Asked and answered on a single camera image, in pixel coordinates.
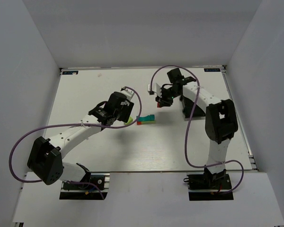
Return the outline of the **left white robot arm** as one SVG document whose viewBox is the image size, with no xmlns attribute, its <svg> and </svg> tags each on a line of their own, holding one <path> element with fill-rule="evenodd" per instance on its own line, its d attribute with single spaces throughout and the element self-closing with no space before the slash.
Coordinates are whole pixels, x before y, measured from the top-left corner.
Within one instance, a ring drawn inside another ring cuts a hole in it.
<svg viewBox="0 0 284 227">
<path fill-rule="evenodd" d="M 131 102 L 133 96 L 134 92 L 129 89 L 114 92 L 108 101 L 103 101 L 90 110 L 78 126 L 71 126 L 47 139 L 37 138 L 28 158 L 28 168 L 46 185 L 57 180 L 89 182 L 91 172 L 85 166 L 66 163 L 63 159 L 84 140 L 113 125 L 115 121 L 127 122 L 134 106 Z"/>
</svg>

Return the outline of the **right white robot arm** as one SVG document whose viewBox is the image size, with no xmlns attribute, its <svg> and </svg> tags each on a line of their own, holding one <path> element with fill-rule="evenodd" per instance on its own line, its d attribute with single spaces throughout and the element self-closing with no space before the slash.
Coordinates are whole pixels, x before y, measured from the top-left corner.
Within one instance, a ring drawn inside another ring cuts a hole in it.
<svg viewBox="0 0 284 227">
<path fill-rule="evenodd" d="M 232 100 L 222 100 L 201 87 L 198 78 L 191 74 L 184 77 L 180 67 L 167 73 L 168 88 L 151 82 L 148 93 L 156 95 L 159 108 L 170 107 L 176 97 L 188 99 L 193 106 L 189 119 L 199 108 L 205 114 L 205 132 L 210 140 L 209 155 L 204 170 L 204 182 L 214 186 L 226 176 L 226 154 L 231 139 L 238 130 L 235 106 Z"/>
</svg>

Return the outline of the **teal arch block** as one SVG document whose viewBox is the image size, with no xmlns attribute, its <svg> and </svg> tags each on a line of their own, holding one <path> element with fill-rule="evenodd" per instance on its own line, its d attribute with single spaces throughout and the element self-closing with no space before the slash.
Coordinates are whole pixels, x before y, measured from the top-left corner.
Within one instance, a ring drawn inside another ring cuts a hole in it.
<svg viewBox="0 0 284 227">
<path fill-rule="evenodd" d="M 151 120 L 150 115 L 147 116 L 136 116 L 137 122 L 148 122 Z"/>
</svg>

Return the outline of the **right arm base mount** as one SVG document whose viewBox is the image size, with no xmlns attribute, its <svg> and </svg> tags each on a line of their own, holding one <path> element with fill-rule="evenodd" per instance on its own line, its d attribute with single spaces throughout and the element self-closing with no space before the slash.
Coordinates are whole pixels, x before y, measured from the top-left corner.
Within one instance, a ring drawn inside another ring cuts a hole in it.
<svg viewBox="0 0 284 227">
<path fill-rule="evenodd" d="M 233 192 L 226 193 L 232 189 L 230 176 L 226 176 L 216 182 L 209 184 L 202 174 L 187 175 L 183 182 L 188 186 L 190 201 L 232 201 Z"/>
</svg>

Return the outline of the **long green block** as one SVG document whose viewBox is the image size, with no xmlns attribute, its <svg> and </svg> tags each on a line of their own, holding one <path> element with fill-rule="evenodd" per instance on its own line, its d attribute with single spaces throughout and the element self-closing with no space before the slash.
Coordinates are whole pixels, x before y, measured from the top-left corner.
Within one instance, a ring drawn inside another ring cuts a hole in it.
<svg viewBox="0 0 284 227">
<path fill-rule="evenodd" d="M 141 124 L 155 124 L 156 121 L 143 121 Z"/>
</svg>

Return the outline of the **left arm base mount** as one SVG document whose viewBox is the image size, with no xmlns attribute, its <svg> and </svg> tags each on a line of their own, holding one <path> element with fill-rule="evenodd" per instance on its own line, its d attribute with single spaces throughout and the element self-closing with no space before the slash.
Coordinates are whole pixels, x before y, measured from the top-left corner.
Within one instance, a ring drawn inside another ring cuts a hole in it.
<svg viewBox="0 0 284 227">
<path fill-rule="evenodd" d="M 60 200 L 101 201 L 108 194 L 110 174 L 92 173 L 89 184 L 71 184 L 63 182 L 60 191 Z"/>
</svg>

